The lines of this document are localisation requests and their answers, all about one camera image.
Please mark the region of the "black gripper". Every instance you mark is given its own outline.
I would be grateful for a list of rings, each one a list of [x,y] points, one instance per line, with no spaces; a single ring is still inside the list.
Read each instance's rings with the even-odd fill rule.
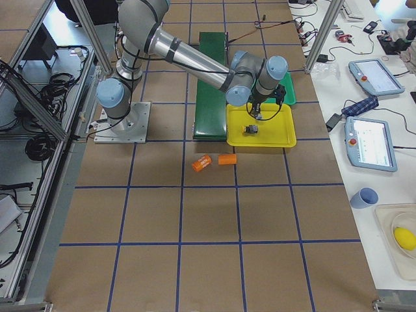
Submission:
[[[250,95],[250,103],[252,104],[252,116],[255,119],[261,119],[261,104],[270,97],[269,94],[262,94],[257,90],[254,90]]]

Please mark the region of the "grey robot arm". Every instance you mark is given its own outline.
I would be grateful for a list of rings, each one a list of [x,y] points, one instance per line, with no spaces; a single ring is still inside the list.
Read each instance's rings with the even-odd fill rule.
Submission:
[[[190,47],[167,33],[162,26],[169,1],[124,1],[118,21],[125,36],[122,57],[112,77],[100,82],[97,98],[103,107],[110,131],[127,136],[136,128],[139,115],[133,112],[133,91],[142,78],[142,61],[156,60],[174,64],[205,83],[222,91],[233,106],[251,102],[259,106],[272,97],[288,70],[281,56],[257,57],[238,51],[230,68]]]

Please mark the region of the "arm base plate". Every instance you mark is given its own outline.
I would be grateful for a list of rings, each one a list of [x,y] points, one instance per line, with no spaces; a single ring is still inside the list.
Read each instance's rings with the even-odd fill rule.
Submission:
[[[98,125],[94,135],[96,144],[146,142],[151,102],[132,102],[129,108],[128,114],[125,109],[102,109],[101,115],[107,120]]]

